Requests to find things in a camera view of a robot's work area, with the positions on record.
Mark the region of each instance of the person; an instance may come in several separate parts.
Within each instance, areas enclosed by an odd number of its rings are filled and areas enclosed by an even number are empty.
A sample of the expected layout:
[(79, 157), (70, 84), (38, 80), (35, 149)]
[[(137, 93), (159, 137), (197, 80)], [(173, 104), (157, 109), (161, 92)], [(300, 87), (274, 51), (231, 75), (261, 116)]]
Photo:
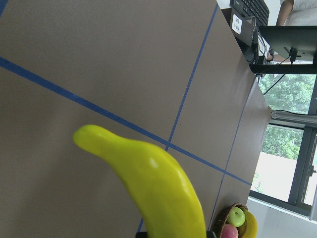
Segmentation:
[[(277, 26), (316, 26), (317, 0), (283, 0), (277, 17)], [(267, 61), (289, 62), (274, 50), (270, 50)]]

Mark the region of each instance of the computer monitor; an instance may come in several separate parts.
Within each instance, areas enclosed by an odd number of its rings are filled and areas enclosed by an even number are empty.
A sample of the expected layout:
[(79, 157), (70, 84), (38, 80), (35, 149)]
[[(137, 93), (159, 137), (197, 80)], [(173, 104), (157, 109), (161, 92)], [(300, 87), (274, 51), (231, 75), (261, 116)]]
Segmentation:
[(317, 26), (260, 26), (260, 34), (279, 55), (289, 57), (295, 48), (297, 60), (317, 57)]

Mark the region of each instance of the green foliage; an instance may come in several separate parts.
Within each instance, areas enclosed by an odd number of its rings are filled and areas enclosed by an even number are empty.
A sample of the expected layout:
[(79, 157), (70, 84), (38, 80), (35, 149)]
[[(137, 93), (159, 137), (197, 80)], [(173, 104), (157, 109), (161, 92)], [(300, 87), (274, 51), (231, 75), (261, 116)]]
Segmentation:
[[(266, 92), (282, 75), (274, 78), (267, 74), (260, 83)], [(285, 75), (264, 97), (274, 110), (287, 110), (307, 114), (312, 98), (316, 75)], [(300, 130), (271, 126), (266, 130), (262, 151), (268, 154), (297, 160), (303, 132)]]
[(302, 130), (269, 125), (262, 152), (297, 160), (302, 137)]
[(254, 191), (259, 193), (264, 193), (264, 190), (262, 188), (262, 181), (260, 180), (260, 176), (258, 173), (254, 174), (252, 186), (254, 187)]
[[(267, 74), (260, 83), (265, 92), (282, 75), (274, 78)], [(287, 74), (264, 97), (267, 104), (274, 110), (287, 110), (294, 113), (308, 112), (316, 75)]]

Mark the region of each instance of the white label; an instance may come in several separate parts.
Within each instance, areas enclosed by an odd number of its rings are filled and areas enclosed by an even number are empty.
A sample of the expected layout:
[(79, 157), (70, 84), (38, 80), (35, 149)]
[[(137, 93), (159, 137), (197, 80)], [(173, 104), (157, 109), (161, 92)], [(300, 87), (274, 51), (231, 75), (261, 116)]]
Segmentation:
[(241, 27), (242, 27), (242, 20), (239, 17), (237, 17), (235, 14), (233, 14), (232, 30), (234, 30), (239, 35), (241, 35)]

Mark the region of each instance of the fruit basket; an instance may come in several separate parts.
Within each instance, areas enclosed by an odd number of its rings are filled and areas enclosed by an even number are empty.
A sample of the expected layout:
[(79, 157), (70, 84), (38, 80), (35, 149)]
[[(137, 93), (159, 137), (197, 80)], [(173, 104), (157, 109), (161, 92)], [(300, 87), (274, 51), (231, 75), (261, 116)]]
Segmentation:
[(213, 231), (216, 234), (217, 238), (221, 238), (224, 225), (226, 224), (226, 221), (229, 217), (229, 213), (234, 207), (244, 208), (246, 210), (248, 209), (247, 206), (238, 202), (232, 204), (230, 207), (224, 208), (218, 215), (217, 220), (213, 226)]

